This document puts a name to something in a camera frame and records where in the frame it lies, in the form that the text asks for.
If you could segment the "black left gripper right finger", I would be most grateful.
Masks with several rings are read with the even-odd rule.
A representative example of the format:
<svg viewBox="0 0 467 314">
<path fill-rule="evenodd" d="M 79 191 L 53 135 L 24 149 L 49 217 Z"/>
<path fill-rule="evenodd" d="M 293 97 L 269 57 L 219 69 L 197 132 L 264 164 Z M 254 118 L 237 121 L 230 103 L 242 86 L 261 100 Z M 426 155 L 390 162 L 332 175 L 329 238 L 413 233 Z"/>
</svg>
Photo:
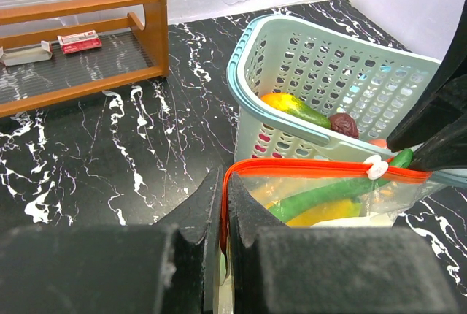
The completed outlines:
<svg viewBox="0 0 467 314">
<path fill-rule="evenodd" d="M 286 226 L 228 180 L 235 313 L 458 313 L 430 247 L 396 228 Z"/>
</svg>

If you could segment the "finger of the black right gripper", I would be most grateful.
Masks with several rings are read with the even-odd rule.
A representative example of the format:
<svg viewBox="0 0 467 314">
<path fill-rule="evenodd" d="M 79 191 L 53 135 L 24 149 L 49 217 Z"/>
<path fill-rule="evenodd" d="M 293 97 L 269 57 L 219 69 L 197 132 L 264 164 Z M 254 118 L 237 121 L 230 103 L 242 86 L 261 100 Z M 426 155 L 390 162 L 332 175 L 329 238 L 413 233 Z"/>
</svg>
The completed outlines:
<svg viewBox="0 0 467 314">
<path fill-rule="evenodd" d="M 409 169 L 435 172 L 466 168 L 466 115 L 447 125 L 414 153 Z"/>
<path fill-rule="evenodd" d="M 393 151 L 418 145 L 466 113 L 466 8 L 448 51 L 416 104 L 387 138 Z"/>
</svg>

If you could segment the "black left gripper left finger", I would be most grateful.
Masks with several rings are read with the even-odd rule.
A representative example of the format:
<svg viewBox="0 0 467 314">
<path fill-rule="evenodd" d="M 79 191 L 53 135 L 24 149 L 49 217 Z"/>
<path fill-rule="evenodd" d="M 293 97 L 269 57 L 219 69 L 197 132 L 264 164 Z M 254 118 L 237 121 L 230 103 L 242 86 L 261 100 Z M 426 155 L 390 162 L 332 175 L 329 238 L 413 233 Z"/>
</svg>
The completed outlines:
<svg viewBox="0 0 467 314">
<path fill-rule="evenodd" d="M 153 225 L 1 236 L 3 313 L 216 313 L 223 168 Z"/>
</svg>

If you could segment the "green chili pepper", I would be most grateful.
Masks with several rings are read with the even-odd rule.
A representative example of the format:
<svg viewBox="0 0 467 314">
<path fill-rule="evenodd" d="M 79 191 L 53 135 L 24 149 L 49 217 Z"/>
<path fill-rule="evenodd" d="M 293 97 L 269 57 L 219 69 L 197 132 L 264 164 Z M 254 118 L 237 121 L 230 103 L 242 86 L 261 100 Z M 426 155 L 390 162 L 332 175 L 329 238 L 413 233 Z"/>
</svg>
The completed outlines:
<svg viewBox="0 0 467 314">
<path fill-rule="evenodd" d="M 355 218 L 362 208 L 391 185 L 420 185 L 426 176 L 409 169 L 414 152 L 402 150 L 390 161 L 372 155 L 362 177 L 339 178 L 333 183 L 269 202 L 265 208 L 290 227 L 311 227 L 336 219 Z"/>
</svg>

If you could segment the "brown passion fruit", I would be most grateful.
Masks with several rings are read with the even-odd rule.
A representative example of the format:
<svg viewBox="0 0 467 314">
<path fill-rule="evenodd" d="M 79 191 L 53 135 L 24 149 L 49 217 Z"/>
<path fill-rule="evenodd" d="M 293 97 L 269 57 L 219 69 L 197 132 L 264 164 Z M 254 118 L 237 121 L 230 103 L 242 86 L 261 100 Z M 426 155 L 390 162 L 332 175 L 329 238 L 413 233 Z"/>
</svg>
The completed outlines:
<svg viewBox="0 0 467 314">
<path fill-rule="evenodd" d="M 368 141 L 370 145 L 373 145 L 378 148 L 387 149 L 387 141 L 385 139 L 376 138 Z"/>
</svg>

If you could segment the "clear bag orange zipper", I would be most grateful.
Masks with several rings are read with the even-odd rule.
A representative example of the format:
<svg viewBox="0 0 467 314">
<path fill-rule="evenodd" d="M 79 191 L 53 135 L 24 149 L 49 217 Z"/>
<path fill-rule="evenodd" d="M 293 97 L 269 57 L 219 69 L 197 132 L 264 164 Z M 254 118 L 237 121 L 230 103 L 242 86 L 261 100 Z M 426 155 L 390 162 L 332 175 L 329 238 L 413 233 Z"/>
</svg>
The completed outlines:
<svg viewBox="0 0 467 314">
<path fill-rule="evenodd" d="M 292 227 L 370 215 L 397 215 L 428 195 L 431 172 L 412 168 L 410 149 L 362 162 L 307 158 L 249 158 L 233 164 L 223 181 L 220 248 L 227 251 L 228 197 L 239 176 L 267 215 Z"/>
</svg>

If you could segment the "yellow banana bunch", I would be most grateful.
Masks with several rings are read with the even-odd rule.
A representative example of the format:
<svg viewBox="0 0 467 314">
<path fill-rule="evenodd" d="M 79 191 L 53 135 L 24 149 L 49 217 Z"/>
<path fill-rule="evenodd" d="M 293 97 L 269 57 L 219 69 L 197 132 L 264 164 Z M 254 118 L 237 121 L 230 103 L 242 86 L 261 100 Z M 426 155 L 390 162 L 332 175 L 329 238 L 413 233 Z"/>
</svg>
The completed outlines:
<svg viewBox="0 0 467 314">
<path fill-rule="evenodd" d="M 252 196 L 275 218 L 292 227 L 313 226 L 322 221 L 358 217 L 364 186 L 357 180 L 341 181 L 297 191 L 290 184 L 266 184 Z"/>
</svg>

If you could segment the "orange green mango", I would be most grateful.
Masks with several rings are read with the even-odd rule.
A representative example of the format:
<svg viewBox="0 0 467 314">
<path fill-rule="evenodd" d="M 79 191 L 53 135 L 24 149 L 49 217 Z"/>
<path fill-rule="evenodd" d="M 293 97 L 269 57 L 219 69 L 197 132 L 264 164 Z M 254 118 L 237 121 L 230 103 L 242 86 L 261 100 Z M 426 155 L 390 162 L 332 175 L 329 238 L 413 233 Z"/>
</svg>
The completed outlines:
<svg viewBox="0 0 467 314">
<path fill-rule="evenodd" d="M 330 120 L 323 114 L 312 109 L 296 96 L 289 93 L 268 93 L 260 98 L 264 103 L 276 110 L 296 118 L 313 123 L 325 129 L 331 128 Z"/>
</svg>

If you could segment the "dark purple passion fruit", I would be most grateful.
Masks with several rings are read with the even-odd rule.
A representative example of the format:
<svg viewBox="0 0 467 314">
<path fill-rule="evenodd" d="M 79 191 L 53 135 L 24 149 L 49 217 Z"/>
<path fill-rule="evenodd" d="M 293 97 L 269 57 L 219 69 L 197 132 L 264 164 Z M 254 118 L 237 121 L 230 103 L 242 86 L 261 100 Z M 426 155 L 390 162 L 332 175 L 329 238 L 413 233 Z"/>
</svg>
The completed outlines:
<svg viewBox="0 0 467 314">
<path fill-rule="evenodd" d="M 354 139 L 359 138 L 357 123 L 347 113 L 336 113 L 329 117 L 329 121 L 331 123 L 332 131 Z"/>
</svg>

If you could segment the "light green plastic basket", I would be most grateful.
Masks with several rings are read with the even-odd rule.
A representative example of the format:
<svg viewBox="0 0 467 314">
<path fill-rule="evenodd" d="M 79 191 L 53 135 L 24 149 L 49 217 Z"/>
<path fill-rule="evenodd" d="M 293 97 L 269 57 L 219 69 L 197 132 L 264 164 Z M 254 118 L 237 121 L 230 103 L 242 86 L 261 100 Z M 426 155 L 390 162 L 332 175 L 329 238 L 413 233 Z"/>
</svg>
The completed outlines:
<svg viewBox="0 0 467 314">
<path fill-rule="evenodd" d="M 349 37 L 306 20 L 266 15 L 250 22 L 227 65 L 239 105 L 234 158 L 363 161 L 390 150 L 385 139 L 415 105 L 439 60 Z M 325 116 L 351 115 L 353 139 L 280 112 L 263 102 L 289 93 Z"/>
</svg>

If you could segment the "red white small box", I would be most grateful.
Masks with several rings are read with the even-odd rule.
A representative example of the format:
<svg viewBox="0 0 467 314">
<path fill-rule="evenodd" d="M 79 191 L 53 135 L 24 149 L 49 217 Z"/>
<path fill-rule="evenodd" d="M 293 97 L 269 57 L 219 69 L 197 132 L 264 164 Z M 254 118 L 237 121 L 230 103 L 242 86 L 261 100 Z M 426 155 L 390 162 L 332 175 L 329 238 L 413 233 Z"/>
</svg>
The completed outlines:
<svg viewBox="0 0 467 314">
<path fill-rule="evenodd" d="M 92 50 L 102 46 L 102 42 L 95 30 L 58 36 L 58 42 L 65 55 Z"/>
</svg>

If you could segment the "open white small box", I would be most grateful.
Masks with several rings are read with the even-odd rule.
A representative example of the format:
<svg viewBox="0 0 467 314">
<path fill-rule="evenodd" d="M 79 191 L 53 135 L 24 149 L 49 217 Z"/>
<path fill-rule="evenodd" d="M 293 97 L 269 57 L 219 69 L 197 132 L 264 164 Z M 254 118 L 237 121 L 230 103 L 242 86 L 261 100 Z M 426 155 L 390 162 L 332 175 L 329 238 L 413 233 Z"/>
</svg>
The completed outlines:
<svg viewBox="0 0 467 314">
<path fill-rule="evenodd" d="M 1 65 L 19 66 L 28 63 L 49 61 L 52 55 L 52 44 L 46 41 L 41 41 L 38 45 L 16 47 L 7 50 L 1 47 Z"/>
</svg>

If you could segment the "orange wooden shelf rack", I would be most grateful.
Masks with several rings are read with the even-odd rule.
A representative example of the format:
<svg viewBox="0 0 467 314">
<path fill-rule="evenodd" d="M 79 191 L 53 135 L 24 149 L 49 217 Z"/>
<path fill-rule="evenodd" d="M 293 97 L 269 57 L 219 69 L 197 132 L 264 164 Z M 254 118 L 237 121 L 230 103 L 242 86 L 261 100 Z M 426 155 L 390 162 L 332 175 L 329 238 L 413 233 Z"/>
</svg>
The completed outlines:
<svg viewBox="0 0 467 314">
<path fill-rule="evenodd" d="M 167 0 L 1 0 L 1 115 L 169 73 Z"/>
</svg>

